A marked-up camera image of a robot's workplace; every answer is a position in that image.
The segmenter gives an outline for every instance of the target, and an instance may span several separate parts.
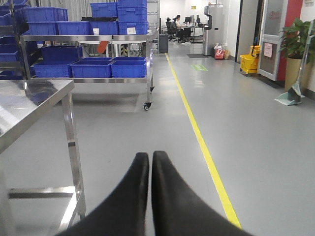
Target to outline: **cart wheel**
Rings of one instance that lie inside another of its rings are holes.
[[[152,102],[145,102],[143,105],[143,108],[145,111],[148,111],[149,108],[151,107]]]

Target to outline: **potted plant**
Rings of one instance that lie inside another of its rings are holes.
[[[297,80],[310,24],[309,21],[303,22],[297,18],[291,26],[283,28],[283,41],[280,50],[284,52],[284,57],[287,58],[285,91],[288,91]],[[302,93],[308,87],[314,59],[315,41],[312,40],[306,68],[302,78]]]

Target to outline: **glass door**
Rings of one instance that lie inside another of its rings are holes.
[[[280,61],[282,28],[288,0],[266,0],[261,31],[259,74],[276,81]]]

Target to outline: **white sign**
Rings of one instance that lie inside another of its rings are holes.
[[[272,43],[265,43],[264,56],[272,57]]]
[[[130,35],[130,34],[136,34],[136,28],[133,27],[133,28],[127,28],[127,34]]]

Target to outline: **blue storage crate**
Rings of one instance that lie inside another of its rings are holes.
[[[0,44],[7,44],[7,45],[15,45],[15,38],[13,36],[5,36],[0,38]],[[32,53],[36,51],[37,49],[37,43],[36,42],[27,42],[26,44],[26,50],[28,53]]]
[[[13,36],[5,36],[0,38],[0,44],[16,44],[15,37]]]
[[[44,61],[76,61],[83,57],[82,46],[49,46],[41,52]]]
[[[147,34],[149,29],[148,22],[119,22],[119,34]]]
[[[140,60],[121,60],[111,64],[113,78],[143,78],[147,75],[147,62]]]
[[[12,25],[11,15],[6,11],[0,11],[0,26]]]
[[[60,21],[57,22],[59,35],[93,35],[88,21]]]
[[[148,21],[146,7],[118,7],[118,19],[122,22]]]
[[[31,35],[59,35],[56,22],[28,22]]]
[[[118,17],[116,2],[91,3],[93,17]]]
[[[29,0],[13,0],[13,4],[16,5],[25,5]]]
[[[121,60],[146,60],[145,57],[116,57],[112,59],[113,61],[121,61]]]
[[[102,22],[102,21],[91,21],[92,28],[99,28],[99,35],[118,35],[119,28],[117,21]]]
[[[104,60],[82,60],[71,65],[72,75],[75,78],[110,78],[111,63],[113,62]]]
[[[18,61],[19,52],[16,45],[0,45],[0,61]]]
[[[147,7],[147,0],[118,0],[118,7]]]
[[[68,21],[68,10],[59,7],[28,7],[24,9],[29,22]]]
[[[16,75],[15,71],[3,71],[0,73],[0,80],[21,80],[22,75]]]
[[[18,24],[24,23],[26,22],[26,16],[24,14],[24,9],[25,8],[29,8],[29,5],[18,5],[18,6],[14,6],[15,9],[15,19],[16,22]],[[8,5],[2,5],[0,6],[0,12],[1,12],[1,16],[5,15],[5,14],[9,14],[9,18],[10,18],[10,22],[7,24],[8,25],[12,25],[12,21],[11,21],[11,15],[10,15],[10,10],[9,10],[9,6]]]
[[[80,61],[96,61],[96,60],[100,60],[100,61],[111,61],[113,58],[103,58],[103,57],[93,57],[93,58],[83,58]]]
[[[43,61],[33,65],[35,74],[40,78],[72,77],[70,65],[73,61]]]

